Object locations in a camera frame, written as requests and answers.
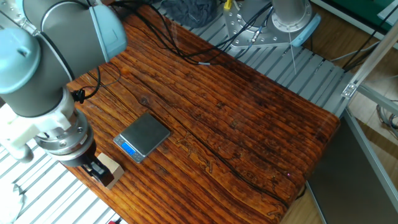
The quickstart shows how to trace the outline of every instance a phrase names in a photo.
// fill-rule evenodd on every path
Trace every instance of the wooden block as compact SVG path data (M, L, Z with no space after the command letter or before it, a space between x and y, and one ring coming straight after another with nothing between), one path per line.
M111 171L113 175L113 180L110 184L105 186L107 189L111 190L112 187L116 184L116 182L122 177L124 174L123 168L115 161L113 161L111 158L109 158L107 155L101 153L98 156L98 160L101 161L108 169Z

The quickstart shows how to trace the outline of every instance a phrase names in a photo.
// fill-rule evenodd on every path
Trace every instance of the yellow clip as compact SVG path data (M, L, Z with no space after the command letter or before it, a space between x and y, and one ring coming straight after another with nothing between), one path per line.
M233 0L227 0L227 2L224 4L224 9L231 9L232 1Z

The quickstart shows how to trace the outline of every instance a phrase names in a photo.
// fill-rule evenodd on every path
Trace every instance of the cloth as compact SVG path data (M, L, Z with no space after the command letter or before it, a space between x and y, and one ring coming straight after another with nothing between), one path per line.
M216 0L164 0L167 14L182 25L199 28L209 24L217 12Z
M0 182L0 224L14 223L24 204L16 184Z

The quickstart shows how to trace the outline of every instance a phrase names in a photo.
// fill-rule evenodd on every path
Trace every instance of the silver mounting plate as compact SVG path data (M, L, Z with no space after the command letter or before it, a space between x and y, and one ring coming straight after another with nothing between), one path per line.
M232 4L231 9L224 9L223 16L225 18L225 24L228 30L228 37L232 37L233 35L237 34L246 24L244 18L242 17L241 11L245 7L249 7L248 5L250 4L253 4L253 2L241 2L239 4ZM315 16L315 14L312 12L312 10L309 10L309 12L311 13L311 15L308 21L311 21L311 19L313 19L313 17ZM257 29L252 28L243 31L234 40L231 46L237 49L245 49L250 44L251 39L254 37L256 30ZM281 30L276 28L271 19L269 19L267 21L267 26L264 29L262 29L262 32L259 34L257 40L253 43L253 47L288 46L290 43L290 39L294 40L301 33L302 30L303 29L291 32L289 37L288 32L282 32Z

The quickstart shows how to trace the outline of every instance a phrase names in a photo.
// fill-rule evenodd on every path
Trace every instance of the metal grating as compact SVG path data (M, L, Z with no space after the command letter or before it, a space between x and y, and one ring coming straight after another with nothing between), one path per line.
M11 13L11 10L6 11L1 6L4 5L0 5L0 23L6 12ZM220 5L218 16L208 26L198 29L184 27L216 45L228 37L222 13L223 6ZM234 56L241 51L229 49L228 53ZM303 47L253 48L239 60L337 116L342 115L348 104L348 100L342 98L340 93L351 75L344 74L341 68ZM0 181L17 184L25 194L25 205L16 224L108 223L119 218L64 166L37 147L34 141L29 146L34 149L35 155L29 164L17 162L0 147Z

